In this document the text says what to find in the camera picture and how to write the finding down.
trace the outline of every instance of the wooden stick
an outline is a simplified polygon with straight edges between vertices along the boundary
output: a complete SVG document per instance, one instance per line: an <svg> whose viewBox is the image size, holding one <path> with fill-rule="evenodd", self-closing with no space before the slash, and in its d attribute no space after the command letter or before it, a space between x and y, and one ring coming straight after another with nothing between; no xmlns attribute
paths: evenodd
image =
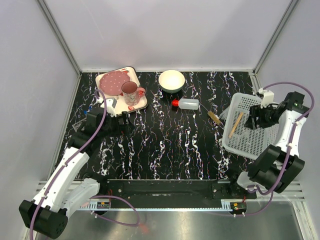
<svg viewBox="0 0 320 240"><path fill-rule="evenodd" d="M238 119L236 120L236 122L235 122L235 124L234 124L234 126L233 126L233 128L232 128L232 130L231 130L231 132L229 133L229 138L231 138L232 135L234 134L234 132L235 132L235 130L236 130L236 128L237 128L237 126L238 126L238 124L239 124L239 122L240 122L240 120L241 120L241 118L242 118L243 115L244 115L244 113L243 113L243 112L240 112L240 114L239 114L239 116L238 116Z"/></svg>

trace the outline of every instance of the pink plate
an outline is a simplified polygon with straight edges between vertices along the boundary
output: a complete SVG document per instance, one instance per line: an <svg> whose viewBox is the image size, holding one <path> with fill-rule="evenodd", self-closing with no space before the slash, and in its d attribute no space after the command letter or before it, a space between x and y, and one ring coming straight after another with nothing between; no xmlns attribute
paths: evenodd
<svg viewBox="0 0 320 240"><path fill-rule="evenodd" d="M130 77L126 72L111 71L102 76L99 81L99 87L105 94L115 96L122 93L122 85L129 81Z"/></svg>

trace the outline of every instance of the white bowl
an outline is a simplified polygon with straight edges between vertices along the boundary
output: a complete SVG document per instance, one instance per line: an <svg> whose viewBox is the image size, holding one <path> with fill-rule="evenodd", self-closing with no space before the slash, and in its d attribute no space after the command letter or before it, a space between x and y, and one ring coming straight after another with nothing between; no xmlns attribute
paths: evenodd
<svg viewBox="0 0 320 240"><path fill-rule="evenodd" d="M167 70L160 74L159 84L169 94L179 92L186 82L185 76L176 70Z"/></svg>

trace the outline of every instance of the black marble surface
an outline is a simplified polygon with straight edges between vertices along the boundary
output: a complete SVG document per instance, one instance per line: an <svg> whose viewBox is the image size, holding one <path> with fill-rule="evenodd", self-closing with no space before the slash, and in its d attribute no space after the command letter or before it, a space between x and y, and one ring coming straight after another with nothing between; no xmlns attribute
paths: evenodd
<svg viewBox="0 0 320 240"><path fill-rule="evenodd" d="M66 128L58 162L61 160L72 125L85 118L89 107L97 107L95 78L100 73L83 73ZM252 94L247 72L183 72L186 83L179 93L161 90L161 72L138 72L146 89L148 107L130 114L135 125L131 135L106 137L100 150L81 169L108 175L110 179L227 179L251 162L231 154L222 146L224 126L216 125L203 106L199 110L174 109L174 99L199 101L216 115L222 113L235 93Z"/></svg>

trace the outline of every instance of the metal frame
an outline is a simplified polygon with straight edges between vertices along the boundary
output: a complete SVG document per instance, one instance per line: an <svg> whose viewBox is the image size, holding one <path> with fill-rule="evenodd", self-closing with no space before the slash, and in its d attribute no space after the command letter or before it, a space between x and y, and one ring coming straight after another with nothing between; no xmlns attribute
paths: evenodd
<svg viewBox="0 0 320 240"><path fill-rule="evenodd" d="M60 152L60 148L62 145L62 140L66 131L66 127L67 127L67 123L71 114L71 110L72 110L72 106L73 106L73 102L77 93L77 89L80 83L80 77L81 77L81 69L76 61L76 59L74 58L71 50L69 49L61 31L58 28L58 25L51 13L51 11L49 10L46 1L45 0L36 0L36 2L38 3L42 13L44 14L45 18L47 19L53 33L55 34L59 44L61 45L61 48L63 49L63 51L65 52L67 58L69 59L73 69L75 70L75 72L78 74L78 79L77 79L77 83L75 85L75 88L73 90L72 96L71 96L71 100L68 106L68 110L67 110L67 114L65 116L65 120L64 120L64 125L61 129L61 133L60 133L60 137L59 137L59 141L58 144L56 146L56 150L53 156L53 161L52 161L52 166L49 172L49 176L48 179L53 171L53 168L57 162L58 156L59 156L59 152ZM292 13L294 12L295 8L297 7L298 3L300 2L300 0L291 0L287 9L285 10L279 24L277 25L272 37L270 38L265 50L263 51L263 54L261 55L258 63L256 64L254 69L233 69L232 71L237 71L237 72L248 72L249 76L251 78L251 82L253 85L253 90L255 92L257 92L261 87L261 83L258 79L258 72L260 71L262 65L264 64L264 62L266 61L269 53L271 52L273 46L275 45L279 35L281 34L282 30L284 29L286 23L288 22L290 16L292 15ZM95 70L91 70L91 71L83 71L83 72L101 72L102 69L95 69ZM139 71L141 72L148 72L148 69L139 69ZM225 72L226 69L207 69L207 71L222 71ZM37 192L46 184L46 181L41 181L38 185L37 188ZM69 188L69 192L71 190L73 190L75 187L77 187L80 184L80 181L73 181L73 183L71 184L70 188ZM258 196L258 199L255 200L248 200L249 201L267 201L268 197L264 197L264 196ZM294 207L294 211L297 217L297 221L298 221L298 225L300 227L302 236L305 240L317 240L317 234L314 228L314 225L312 223L308 208L307 208L307 204L305 202L305 198L303 195L303 192L301 190L300 184L299 182L292 182L288 188L286 189L285 192L283 192L283 194L278 194L274 197L273 199L274 201L290 201ZM226 202L232 202L234 200L232 199L226 199ZM29 234L29 229L26 228L25 231L25 238L24 239L29 239L28 238L28 234Z"/></svg>
<svg viewBox="0 0 320 240"><path fill-rule="evenodd" d="M253 69L254 75L257 75L259 70L261 69L262 65L264 64L266 58L268 57L270 51L272 50L273 46L275 45L280 33L282 32L282 30L284 29L286 23L288 22L291 14L293 13L293 11L295 10L295 8L297 7L298 3L300 2L300 0L291 0L291 2L289 3L288 7L286 8L278 26L276 27L269 43L267 44L265 50L263 51L262 56L260 57L258 63L256 64L255 68Z"/></svg>
<svg viewBox="0 0 320 240"><path fill-rule="evenodd" d="M81 69L80 69L76 59L74 58L73 54L71 53L63 35L61 34L61 31L59 30L58 25L52 15L51 11L49 10L47 4L46 4L46 1L45 0L35 0L35 1L38 3L44 17L46 18L48 24L50 25L50 27L51 27L54 35L56 36L56 39L58 40L61 48L63 49L66 57L69 59L73 69L75 70L76 74L78 76L80 76Z"/></svg>
<svg viewBox="0 0 320 240"><path fill-rule="evenodd" d="M65 132L66 132L66 129L67 129L67 125L68 125L68 122L69 122L72 106L73 106L75 98L76 98L76 94L77 94L77 90L78 90L78 87L79 87L80 80L81 80L81 75L78 76L78 78L76 80L76 84L75 84L74 89L72 91L72 95L71 95L71 98L70 98L68 109L67 109L65 117L64 117L63 126L61 128L59 139L58 139L58 142L57 142L57 145L55 147L55 151L54 151L54 154L53 154L53 157L52 157L52 164L51 164L51 167L50 167L50 170L49 170L49 173L48 173L47 180L50 178L51 174L54 172L55 165L56 165L56 163L58 161L59 152L60 152L60 149L61 149L61 146L62 146L62 143L63 143L63 139L64 139Z"/></svg>
<svg viewBox="0 0 320 240"><path fill-rule="evenodd" d="M106 69L106 68L99 68L99 69L92 69L92 70L83 70L82 73L104 73L104 72L109 72L113 71L114 68ZM164 72L168 69L139 69L135 68L136 72ZM225 69L176 69L177 71L180 72L252 72L252 69L230 69L230 68L225 68Z"/></svg>

